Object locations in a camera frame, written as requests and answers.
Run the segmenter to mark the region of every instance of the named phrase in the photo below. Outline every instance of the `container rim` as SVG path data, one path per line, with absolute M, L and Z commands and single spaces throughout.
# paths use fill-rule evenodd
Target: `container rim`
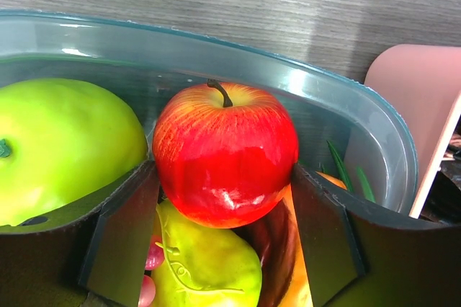
M 414 143 L 413 136 L 411 135 L 410 130 L 408 129 L 408 126 L 406 125 L 405 120 L 400 116 L 397 110 L 387 100 L 382 98 L 373 89 L 365 86 L 364 84 L 359 83 L 358 81 L 349 79 L 345 76 L 341 76 L 332 71 L 328 71 L 324 68 L 314 66 L 312 64 L 302 62 L 294 58 L 289 58 L 285 55 L 280 55 L 278 53 L 271 53 L 269 51 L 265 51 L 265 50 L 258 49 L 258 48 L 253 48 L 248 45 L 229 42 L 227 40 L 223 40 L 218 37 L 201 35 L 198 33 L 188 32 L 184 30 L 177 30 L 174 28 L 163 27 L 159 25 L 141 24 L 141 23 L 137 23 L 133 21 L 124 21 L 124 20 L 118 20 L 118 19 L 105 19 L 102 17 L 96 17 L 96 16 L 93 17 L 93 16 L 87 16 L 87 15 L 65 13 L 65 12 L 47 12 L 47 11 L 36 10 L 36 9 L 0 9 L 0 19 L 5 18 L 5 17 L 36 17 L 36 18 L 43 18 L 43 19 L 64 19 L 64 20 L 71 20 L 74 22 L 94 23 L 94 24 L 110 25 L 110 26 L 118 26 L 118 27 L 128 27 L 128 28 L 133 28 L 137 30 L 147 30 L 147 31 L 152 31 L 152 32 L 160 32 L 160 33 L 165 33 L 165 34 L 170 34 L 170 35 L 177 35 L 177 36 L 186 37 L 186 38 L 193 39 L 193 40 L 201 40 L 207 43 L 214 43 L 214 44 L 222 45 L 228 48 L 235 48 L 237 50 L 243 50 L 249 53 L 262 55 L 262 56 L 272 58 L 272 59 L 278 60 L 280 62 L 289 64 L 289 65 L 291 64 L 293 66 L 296 66 L 297 68 L 305 69 L 306 71 L 311 71 L 314 73 L 320 73 L 320 74 L 326 75 L 327 77 L 330 77 L 332 79 L 345 83 L 348 87 L 351 87 L 354 89 L 360 89 L 367 96 L 369 96 L 370 99 L 375 104 L 380 105 L 381 107 L 389 111 L 390 114 L 394 115 L 395 119 L 397 120 L 397 123 L 400 126 L 400 129 L 403 131 L 404 135 L 406 135 L 406 138 L 408 139 L 407 142 L 410 146 L 411 158 L 415 164 L 414 175 L 410 176 L 415 181 L 414 189 L 411 191 L 411 193 L 413 195 L 413 199 L 416 196 L 416 191 L 419 187 L 418 186 L 418 179 L 419 179 L 418 157 L 416 153 L 416 145 Z

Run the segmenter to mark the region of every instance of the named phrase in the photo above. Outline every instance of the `pink grape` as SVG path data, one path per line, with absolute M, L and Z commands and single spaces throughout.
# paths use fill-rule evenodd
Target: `pink grape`
M 143 277 L 143 285 L 139 295 L 138 307 L 149 307 L 156 297 L 156 285 L 152 278 L 147 275 Z
M 155 243 L 161 243 L 159 238 L 154 238 L 151 241 L 151 246 L 149 247 L 149 253 L 146 260 L 146 270 L 154 270 L 165 260 L 164 250 L 157 246 Z

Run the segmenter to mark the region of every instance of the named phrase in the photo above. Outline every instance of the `green fruit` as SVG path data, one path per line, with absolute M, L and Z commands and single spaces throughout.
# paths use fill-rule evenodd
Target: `green fruit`
M 185 218 L 169 200 L 157 206 L 154 236 L 164 263 L 152 271 L 152 307 L 256 307 L 262 271 L 258 255 L 232 230 L 208 228 Z
M 147 158 L 133 110 L 85 81 L 33 79 L 0 89 L 0 226 L 102 188 Z

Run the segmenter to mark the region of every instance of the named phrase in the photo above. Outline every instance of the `transparent container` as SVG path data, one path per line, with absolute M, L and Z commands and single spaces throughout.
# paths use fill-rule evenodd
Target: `transparent container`
M 90 81 L 124 99 L 149 139 L 180 89 L 206 78 L 264 88 L 292 115 L 304 165 L 322 164 L 335 174 L 329 140 L 355 190 L 360 166 L 378 204 L 410 212 L 418 171 L 411 135 L 382 97 L 355 81 L 216 38 L 132 22 L 0 11 L 0 37 L 0 86 L 40 77 Z

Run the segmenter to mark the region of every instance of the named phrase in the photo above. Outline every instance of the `clear plastic bin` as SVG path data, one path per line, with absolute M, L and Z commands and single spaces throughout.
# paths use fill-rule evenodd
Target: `clear plastic bin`
M 132 22 L 0 11 L 0 37 L 0 86 L 54 76 L 93 82 L 130 104 L 147 136 L 168 100 L 205 78 L 265 88 L 292 115 L 306 166 L 322 164 L 334 174 L 330 140 L 345 156 L 356 190 L 360 166 L 377 203 L 405 214 L 411 209 L 418 169 L 408 128 L 382 97 L 355 81 L 212 37 Z

